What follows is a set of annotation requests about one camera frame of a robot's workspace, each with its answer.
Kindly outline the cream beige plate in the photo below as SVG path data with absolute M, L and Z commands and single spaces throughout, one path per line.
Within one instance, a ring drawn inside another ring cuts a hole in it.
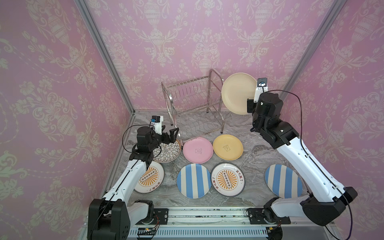
M 246 73 L 229 76 L 222 86 L 222 99 L 226 108 L 234 114 L 246 115 L 247 100 L 254 99 L 257 80 Z

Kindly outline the pink bear plate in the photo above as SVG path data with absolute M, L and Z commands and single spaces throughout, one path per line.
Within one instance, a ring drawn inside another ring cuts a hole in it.
M 202 137 L 189 140 L 183 146 L 184 157 L 193 164 L 203 164 L 209 161 L 213 153 L 212 143 Z

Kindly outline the yellow bear plate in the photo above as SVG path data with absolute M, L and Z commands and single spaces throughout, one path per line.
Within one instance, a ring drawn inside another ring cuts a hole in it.
M 227 161 L 239 159 L 244 151 L 242 142 L 233 135 L 220 135 L 213 142 L 216 155 Z

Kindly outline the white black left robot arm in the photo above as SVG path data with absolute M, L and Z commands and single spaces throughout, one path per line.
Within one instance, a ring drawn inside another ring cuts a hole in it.
M 153 151 L 161 144 L 174 143 L 179 128 L 164 133 L 165 126 L 152 123 L 139 125 L 137 143 L 130 150 L 127 167 L 114 186 L 100 199 L 93 199 L 89 206 L 89 240 L 125 240 L 132 226 L 137 223 L 151 223 L 154 218 L 154 204 L 138 200 L 127 206 L 134 188 L 142 175 L 149 169 Z

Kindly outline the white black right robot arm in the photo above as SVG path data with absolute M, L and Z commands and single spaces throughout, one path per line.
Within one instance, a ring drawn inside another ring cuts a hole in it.
M 271 147 L 282 154 L 308 184 L 311 194 L 292 199 L 274 198 L 264 205 L 265 214 L 276 220 L 307 217 L 314 224 L 326 226 L 339 217 L 358 193 L 337 181 L 305 146 L 299 133 L 280 119 L 283 101 L 272 91 L 255 91 L 247 100 L 253 116 L 251 132 L 260 133 Z

